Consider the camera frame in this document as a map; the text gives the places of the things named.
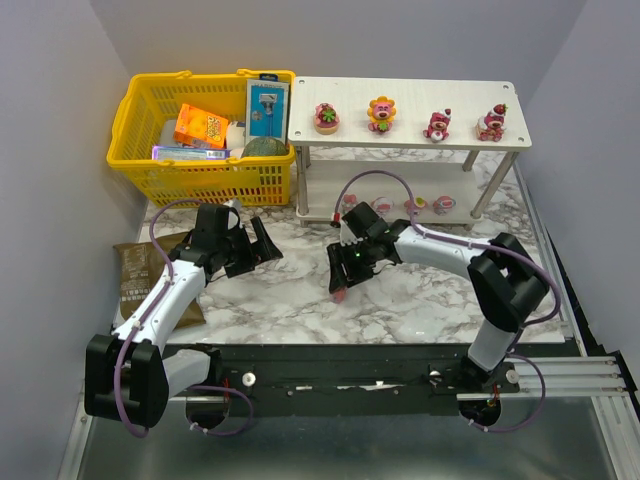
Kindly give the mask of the pink bear shell toy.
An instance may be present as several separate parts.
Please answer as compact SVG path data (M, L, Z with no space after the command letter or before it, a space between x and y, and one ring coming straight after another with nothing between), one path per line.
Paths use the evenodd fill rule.
M374 212L380 217L386 217L394 208L394 202L387 197L378 197L371 202Z

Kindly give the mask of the pink bear flower-wreath toy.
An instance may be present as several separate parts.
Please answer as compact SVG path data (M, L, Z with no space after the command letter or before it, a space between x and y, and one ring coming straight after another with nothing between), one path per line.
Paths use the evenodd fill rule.
M358 204L358 198L355 194L346 193L341 199L341 209L344 213L349 212Z

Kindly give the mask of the pink bear yellow-hat toy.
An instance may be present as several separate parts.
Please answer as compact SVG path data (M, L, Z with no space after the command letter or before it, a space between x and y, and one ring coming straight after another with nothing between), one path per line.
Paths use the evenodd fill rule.
M404 208L408 215L418 217L424 210L429 207L428 202L422 197L415 197L404 202Z

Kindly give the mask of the pink bear cake toy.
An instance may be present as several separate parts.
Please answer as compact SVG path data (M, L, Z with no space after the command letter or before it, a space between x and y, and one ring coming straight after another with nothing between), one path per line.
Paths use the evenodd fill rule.
M337 132L340 118L332 104L320 103L315 107L313 124L317 133L331 135Z

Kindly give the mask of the pink bear white-hat toy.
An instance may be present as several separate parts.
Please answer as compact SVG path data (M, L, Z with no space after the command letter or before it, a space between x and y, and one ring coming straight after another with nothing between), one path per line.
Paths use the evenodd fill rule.
M433 143L439 143L446 140L449 136L448 128L450 122L450 108L434 111L431 114L427 129L423 131L423 136Z

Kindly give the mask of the pink bear sunflower toy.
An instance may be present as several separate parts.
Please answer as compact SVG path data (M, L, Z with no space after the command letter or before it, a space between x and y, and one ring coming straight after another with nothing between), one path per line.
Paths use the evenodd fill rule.
M395 101L386 96L379 96L369 103L368 129L371 132L384 134L391 130L396 115Z

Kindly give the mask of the pink bear strawberry toy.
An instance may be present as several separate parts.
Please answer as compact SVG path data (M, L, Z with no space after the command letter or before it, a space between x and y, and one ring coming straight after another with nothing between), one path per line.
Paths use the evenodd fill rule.
M508 106L496 104L476 123L476 136L480 141L499 142L505 133L505 117Z

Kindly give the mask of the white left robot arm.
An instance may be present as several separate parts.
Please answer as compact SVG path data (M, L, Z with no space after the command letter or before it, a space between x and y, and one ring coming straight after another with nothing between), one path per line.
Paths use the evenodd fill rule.
M262 220L243 224L238 201L200 203L194 227L170 251L156 284L133 314L110 335L95 335L85 351L84 409L120 421L144 438L170 398L215 377L212 354L187 348L162 357L187 307L217 272L233 278L282 258Z

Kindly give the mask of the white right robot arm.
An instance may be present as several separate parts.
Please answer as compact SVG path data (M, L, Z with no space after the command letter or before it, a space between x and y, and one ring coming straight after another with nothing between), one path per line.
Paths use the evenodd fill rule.
M372 279L382 261L431 267L471 283L484 321L461 368L478 382L488 381L552 289L548 274L511 234L473 239L438 233L405 219L389 223L364 202L335 224L340 240L327 247L328 291L335 299Z

